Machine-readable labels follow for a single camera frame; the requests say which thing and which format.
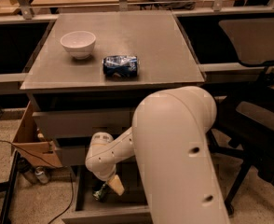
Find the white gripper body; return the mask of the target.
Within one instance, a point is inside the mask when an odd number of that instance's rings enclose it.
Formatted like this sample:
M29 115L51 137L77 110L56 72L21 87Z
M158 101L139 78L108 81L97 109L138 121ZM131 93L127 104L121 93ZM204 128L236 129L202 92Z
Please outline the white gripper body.
M116 174L116 164L109 146L113 140L111 134L99 132L92 136L89 144L85 165L102 181L108 181Z

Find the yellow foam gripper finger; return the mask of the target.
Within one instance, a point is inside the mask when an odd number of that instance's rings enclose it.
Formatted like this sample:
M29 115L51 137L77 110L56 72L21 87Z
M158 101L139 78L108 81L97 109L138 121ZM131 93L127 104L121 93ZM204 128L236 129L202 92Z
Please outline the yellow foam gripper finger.
M118 175L114 175L107 181L108 186L118 195L121 196L125 189Z

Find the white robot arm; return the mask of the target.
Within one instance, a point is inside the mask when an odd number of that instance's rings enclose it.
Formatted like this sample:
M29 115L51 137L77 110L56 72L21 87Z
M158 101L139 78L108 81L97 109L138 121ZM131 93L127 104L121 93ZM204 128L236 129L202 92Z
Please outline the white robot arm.
M93 135L86 167L121 194L116 164L134 157L154 224L230 224L207 145L215 117L200 87L152 93L117 139Z

